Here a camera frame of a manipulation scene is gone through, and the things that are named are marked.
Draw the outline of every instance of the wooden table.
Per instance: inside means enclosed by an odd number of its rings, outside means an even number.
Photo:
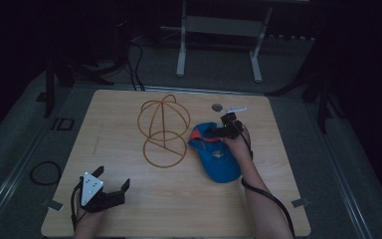
[[[54,200],[65,204],[65,209],[62,212],[49,210],[42,226],[43,235],[73,235],[70,219],[73,188],[85,171],[93,172],[104,165],[105,172],[99,177],[104,181],[104,192],[119,190],[128,178],[131,184],[125,194],[126,203],[109,209],[98,236],[253,236],[254,228],[240,180],[225,184],[212,181],[196,150],[191,147],[182,161],[173,167],[159,168],[145,160],[143,145],[146,136],[137,126],[141,106],[146,101],[160,101],[169,94],[190,114],[190,127],[183,134],[185,141],[195,124],[220,122],[222,114],[212,111],[212,104],[219,103],[225,109],[248,108],[237,113],[237,117],[251,133],[254,163],[272,194],[289,211],[295,234],[308,235],[310,227],[304,208],[291,205],[292,201],[300,199],[300,195],[267,98],[107,90],[97,91],[94,95],[55,193]],[[172,112],[165,108],[166,127],[180,130],[184,123]],[[149,118],[144,116],[140,121],[145,127]]]

